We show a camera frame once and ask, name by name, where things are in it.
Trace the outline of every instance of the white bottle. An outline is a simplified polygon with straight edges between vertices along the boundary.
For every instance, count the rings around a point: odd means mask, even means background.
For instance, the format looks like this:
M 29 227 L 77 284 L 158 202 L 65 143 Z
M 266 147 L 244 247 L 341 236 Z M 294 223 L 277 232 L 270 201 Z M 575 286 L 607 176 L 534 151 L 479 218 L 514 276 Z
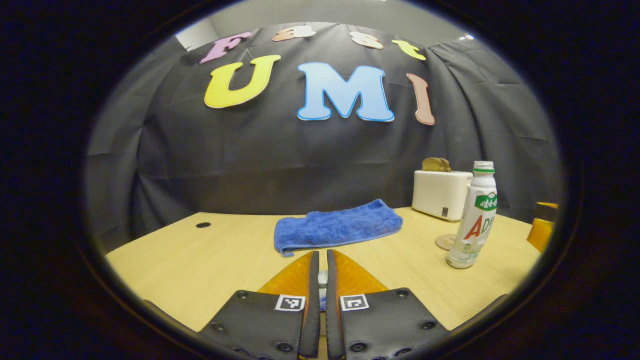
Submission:
M 471 267 L 489 237 L 498 207 L 494 173 L 493 162 L 474 163 L 474 179 L 469 187 L 456 242 L 447 256 L 447 264 L 454 268 Z

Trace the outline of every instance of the letter m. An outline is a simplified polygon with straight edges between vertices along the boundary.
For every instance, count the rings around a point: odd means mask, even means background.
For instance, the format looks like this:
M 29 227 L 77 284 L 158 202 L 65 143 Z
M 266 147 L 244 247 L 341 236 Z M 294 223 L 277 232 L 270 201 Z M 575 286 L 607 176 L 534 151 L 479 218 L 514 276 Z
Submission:
M 327 63 L 304 63 L 298 70 L 307 77 L 305 106 L 298 111 L 301 120 L 326 120 L 331 109 L 324 105 L 324 94 L 333 103 L 341 117 L 348 118 L 358 97 L 362 105 L 356 112 L 366 121 L 390 122 L 395 115 L 387 105 L 382 78 L 385 72 L 370 66 L 359 66 L 345 81 Z

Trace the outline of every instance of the blue towel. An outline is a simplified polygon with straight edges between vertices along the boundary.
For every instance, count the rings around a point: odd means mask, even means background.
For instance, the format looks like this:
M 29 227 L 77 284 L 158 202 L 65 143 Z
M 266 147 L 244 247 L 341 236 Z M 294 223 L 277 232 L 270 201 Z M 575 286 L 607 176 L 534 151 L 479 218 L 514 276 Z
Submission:
M 403 220 L 378 199 L 366 205 L 331 213 L 314 211 L 305 218 L 284 218 L 276 224 L 276 250 L 332 247 L 382 238 L 400 231 Z

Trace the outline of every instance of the wooden table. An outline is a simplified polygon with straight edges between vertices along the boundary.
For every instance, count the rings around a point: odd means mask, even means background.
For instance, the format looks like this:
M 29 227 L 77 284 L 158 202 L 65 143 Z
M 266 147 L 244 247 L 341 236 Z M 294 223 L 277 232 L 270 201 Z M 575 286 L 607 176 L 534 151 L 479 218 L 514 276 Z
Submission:
M 388 288 L 411 289 L 449 330 L 513 291 L 540 256 L 526 241 L 530 224 L 497 216 L 477 263 L 458 270 L 447 265 L 447 252 L 435 238 L 454 234 L 459 222 L 412 208 L 396 213 L 404 219 L 398 233 L 335 249 Z M 281 218 L 197 213 L 110 252 L 107 259 L 141 299 L 200 331 L 235 291 L 257 291 L 308 252 L 283 258 L 275 250 L 274 229 Z M 211 226 L 197 228 L 202 222 Z M 320 249 L 320 269 L 327 269 L 326 249 Z

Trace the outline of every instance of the black curtain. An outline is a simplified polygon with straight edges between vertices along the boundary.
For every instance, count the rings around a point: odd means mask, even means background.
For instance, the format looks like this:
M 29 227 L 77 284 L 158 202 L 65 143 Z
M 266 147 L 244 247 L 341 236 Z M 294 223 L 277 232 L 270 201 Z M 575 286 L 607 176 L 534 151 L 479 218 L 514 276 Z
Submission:
M 271 40 L 297 25 L 316 34 Z M 385 48 L 354 43 L 352 31 Z M 420 61 L 391 42 L 404 39 L 358 26 L 284 24 L 252 33 L 204 64 L 211 44 L 185 53 L 172 39 L 110 98 L 86 170 L 92 231 L 103 251 L 199 211 L 292 215 L 378 198 L 393 208 L 411 206 L 413 172 L 428 157 L 447 158 L 459 171 L 494 161 L 501 215 L 531 222 L 536 202 L 559 201 L 562 168 L 548 114 L 523 79 L 477 40 L 428 49 L 412 43 L 426 55 Z M 230 84 L 236 90 L 250 82 L 254 58 L 274 54 L 282 59 L 259 96 L 229 108 L 205 105 L 214 69 L 243 63 Z M 359 119 L 360 100 L 348 119 L 335 110 L 324 121 L 298 119 L 305 103 L 298 65 L 308 62 L 328 63 L 344 79 L 361 65 L 384 70 L 395 120 Z M 428 82 L 435 126 L 416 120 L 407 73 Z

